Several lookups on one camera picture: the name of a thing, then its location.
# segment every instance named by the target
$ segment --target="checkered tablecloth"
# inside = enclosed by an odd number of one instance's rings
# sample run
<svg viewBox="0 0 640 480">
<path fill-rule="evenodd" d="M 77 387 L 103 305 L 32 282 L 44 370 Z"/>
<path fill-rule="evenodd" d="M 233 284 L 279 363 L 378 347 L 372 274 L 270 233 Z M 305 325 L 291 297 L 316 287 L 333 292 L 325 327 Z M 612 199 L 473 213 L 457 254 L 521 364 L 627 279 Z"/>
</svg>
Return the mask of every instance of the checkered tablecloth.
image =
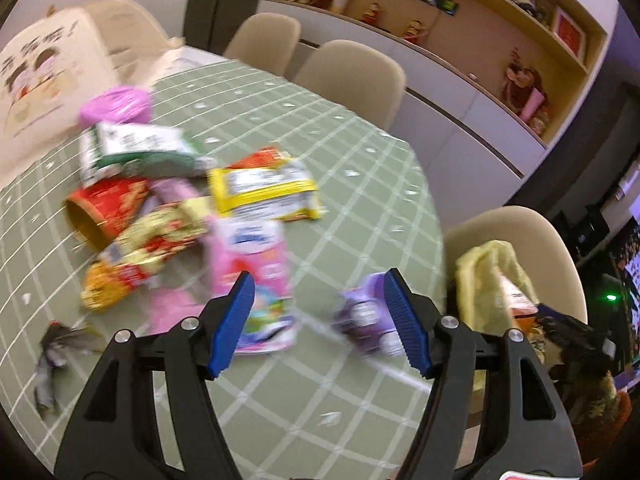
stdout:
<svg viewBox="0 0 640 480">
<path fill-rule="evenodd" d="M 269 142 L 302 158 L 318 182 L 319 221 L 286 224 L 298 342 L 270 356 L 242 356 L 209 383 L 220 426 L 245 478 L 386 478 L 418 427 L 429 385 L 404 357 L 362 358 L 329 326 L 339 292 L 365 274 L 398 267 L 415 292 L 441 305 L 442 236 L 424 175 L 409 145 L 347 109 L 283 78 L 223 62 L 157 83 L 154 122 L 200 137 L 223 164 Z M 62 200 L 79 185 L 78 141 L 38 160 L 2 190 L 0 402 L 49 467 L 74 403 L 97 360 L 73 354 L 56 377 L 60 414 L 33 406 L 38 342 L 51 319 L 91 321 L 110 338 L 146 330 L 137 290 L 101 315 L 80 305 L 94 255 L 72 236 Z M 162 285 L 206 302 L 199 247 L 172 259 Z M 181 467 L 164 377 L 154 380 L 167 463 Z"/>
</svg>

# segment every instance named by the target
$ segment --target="snack package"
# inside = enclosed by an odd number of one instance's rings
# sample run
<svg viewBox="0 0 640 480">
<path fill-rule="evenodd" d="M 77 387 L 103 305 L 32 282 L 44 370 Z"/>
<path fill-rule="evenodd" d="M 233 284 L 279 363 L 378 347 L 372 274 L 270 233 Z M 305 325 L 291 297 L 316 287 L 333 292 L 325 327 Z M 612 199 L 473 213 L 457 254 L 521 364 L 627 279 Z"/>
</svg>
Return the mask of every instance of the snack package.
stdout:
<svg viewBox="0 0 640 480">
<path fill-rule="evenodd" d="M 168 332 L 185 317 L 198 317 L 204 308 L 181 288 L 153 288 L 149 297 L 150 335 Z"/>
<path fill-rule="evenodd" d="M 290 297 L 282 224 L 273 220 L 221 218 L 215 222 L 210 272 L 214 296 L 228 294 L 240 272 L 255 281 L 255 300 L 236 353 L 267 353 L 295 343 L 297 327 L 284 299 Z"/>
<path fill-rule="evenodd" d="M 164 262 L 207 232 L 207 198 L 161 205 L 136 220 L 87 270 L 82 302 L 103 310 L 164 267 Z"/>
<path fill-rule="evenodd" d="M 318 186 L 295 158 L 274 169 L 217 168 L 209 172 L 209 187 L 220 216 L 287 221 L 321 217 Z"/>
<path fill-rule="evenodd" d="M 56 393 L 53 385 L 53 372 L 65 368 L 68 359 L 65 349 L 77 349 L 84 352 L 102 352 L 104 340 L 90 324 L 70 328 L 52 321 L 40 340 L 42 354 L 36 363 L 33 380 L 33 397 L 36 410 L 44 418 L 46 413 L 57 408 Z"/>
<path fill-rule="evenodd" d="M 80 137 L 84 186 L 122 174 L 161 178 L 203 176 L 216 159 L 181 128 L 153 124 L 97 123 Z"/>
<path fill-rule="evenodd" d="M 385 273 L 368 274 L 360 286 L 342 293 L 345 303 L 334 315 L 334 326 L 366 355 L 381 351 L 402 355 L 402 343 L 385 303 Z"/>
<path fill-rule="evenodd" d="M 131 224 L 148 192 L 144 178 L 101 180 L 66 198 L 66 216 L 89 246 L 100 252 Z"/>
<path fill-rule="evenodd" d="M 276 168 L 290 158 L 289 153 L 282 152 L 277 146 L 271 144 L 260 148 L 260 150 L 251 155 L 247 155 L 245 158 L 241 158 L 237 162 L 227 166 L 227 169 L 248 170 L 251 168 Z"/>
</svg>

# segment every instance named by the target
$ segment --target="wooden shelf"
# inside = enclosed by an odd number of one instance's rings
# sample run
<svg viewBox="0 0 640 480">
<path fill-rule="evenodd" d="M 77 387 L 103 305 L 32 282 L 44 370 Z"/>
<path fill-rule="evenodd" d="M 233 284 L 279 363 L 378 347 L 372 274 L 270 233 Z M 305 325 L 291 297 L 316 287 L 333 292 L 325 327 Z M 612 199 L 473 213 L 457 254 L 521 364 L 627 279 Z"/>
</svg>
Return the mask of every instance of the wooden shelf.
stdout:
<svg viewBox="0 0 640 480">
<path fill-rule="evenodd" d="M 391 34 L 390 32 L 387 32 L 386 30 L 382 30 L 380 28 L 373 27 L 372 25 L 367 25 L 367 23 L 363 23 L 360 20 L 356 20 L 354 18 L 350 18 L 349 16 L 345 16 L 343 14 L 337 14 L 335 12 L 331 12 L 330 10 L 320 9 L 319 7 L 312 7 L 312 6 L 308 6 L 308 5 L 305 5 L 305 4 L 299 4 L 297 2 L 290 2 L 289 0 L 269 0 L 269 1 L 276 2 L 276 3 L 279 3 L 279 4 L 285 4 L 285 5 L 289 5 L 289 6 L 293 6 L 293 7 L 300 7 L 302 9 L 312 10 L 313 12 L 319 12 L 321 14 L 326 14 L 328 16 L 332 16 L 334 18 L 338 18 L 338 19 L 343 20 L 345 22 L 353 23 L 353 25 L 357 25 L 359 27 L 363 27 L 363 28 L 366 28 L 368 30 L 371 30 L 372 32 L 380 34 L 381 36 L 385 36 L 386 38 L 389 38 L 390 40 L 393 40 L 396 43 L 400 43 L 400 44 L 404 45 L 407 48 L 415 50 L 418 54 L 421 54 L 422 56 L 427 57 L 427 58 L 431 59 L 432 61 L 435 61 L 437 64 L 439 64 L 440 66 L 446 68 L 451 73 L 453 73 L 456 76 L 458 76 L 459 78 L 463 79 L 469 85 L 473 86 L 476 90 L 478 90 L 479 92 L 481 92 L 482 94 L 487 96 L 489 99 L 491 99 L 491 101 L 493 101 L 500 108 L 502 108 L 502 110 L 504 110 L 506 113 L 508 113 L 522 128 L 524 128 L 529 133 L 529 135 L 531 135 L 531 137 L 536 139 L 536 141 L 539 142 L 540 145 L 544 146 L 544 148 L 546 149 L 546 146 L 547 146 L 546 140 L 543 140 L 539 136 L 537 136 L 534 133 L 534 131 L 530 128 L 530 126 L 527 123 L 525 123 L 521 118 L 519 118 L 515 113 L 513 113 L 513 111 L 511 111 L 509 109 L 509 107 L 507 107 L 507 105 L 505 105 L 502 101 L 500 101 L 500 99 L 498 99 L 495 95 L 491 94 L 491 92 L 489 92 L 482 85 L 478 84 L 476 81 L 474 81 L 473 79 L 469 78 L 469 76 L 467 74 L 460 72 L 460 70 L 458 70 L 456 67 L 454 67 L 451 63 L 449 63 L 448 61 L 442 59 L 440 56 L 436 56 L 433 52 L 430 52 L 429 50 L 427 50 L 427 49 L 425 49 L 425 48 L 423 48 L 421 46 L 417 46 L 417 45 L 415 45 L 413 43 L 409 43 L 408 41 L 405 41 L 402 38 L 398 38 L 397 36 Z"/>
<path fill-rule="evenodd" d="M 556 39 L 548 28 L 511 0 L 477 1 L 529 36 L 567 69 L 583 74 L 588 73 L 587 67 L 578 60 L 564 43 Z"/>
</svg>

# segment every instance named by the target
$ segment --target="beige chair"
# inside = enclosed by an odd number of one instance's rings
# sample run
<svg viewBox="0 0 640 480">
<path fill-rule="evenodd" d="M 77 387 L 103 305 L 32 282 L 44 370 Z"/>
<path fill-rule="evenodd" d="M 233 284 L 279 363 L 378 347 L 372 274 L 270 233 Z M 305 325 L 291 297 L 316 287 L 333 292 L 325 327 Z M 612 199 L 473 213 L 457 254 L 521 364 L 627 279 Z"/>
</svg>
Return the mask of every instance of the beige chair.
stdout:
<svg viewBox="0 0 640 480">
<path fill-rule="evenodd" d="M 453 279 L 462 254 L 489 240 L 513 245 L 542 303 L 587 322 L 582 283 L 562 238 L 543 216 L 525 207 L 493 209 L 448 231 L 444 237 L 448 279 Z"/>
<path fill-rule="evenodd" d="M 361 43 L 335 40 L 316 50 L 293 82 L 388 130 L 406 86 L 402 67 Z"/>
<path fill-rule="evenodd" d="M 244 21 L 224 56 L 283 75 L 299 40 L 298 20 L 274 12 L 261 12 Z"/>
</svg>

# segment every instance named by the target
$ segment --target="red picture frame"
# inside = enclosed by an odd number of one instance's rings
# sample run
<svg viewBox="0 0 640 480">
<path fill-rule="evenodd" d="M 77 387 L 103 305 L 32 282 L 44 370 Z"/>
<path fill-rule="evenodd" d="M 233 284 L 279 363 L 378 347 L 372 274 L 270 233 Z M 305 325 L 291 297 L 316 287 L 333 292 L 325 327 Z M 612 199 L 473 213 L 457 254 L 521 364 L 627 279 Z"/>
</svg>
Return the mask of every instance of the red picture frame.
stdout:
<svg viewBox="0 0 640 480">
<path fill-rule="evenodd" d="M 560 7 L 556 7 L 551 32 L 568 50 L 575 54 L 580 62 L 584 62 L 587 48 L 587 35 L 574 20 Z"/>
</svg>

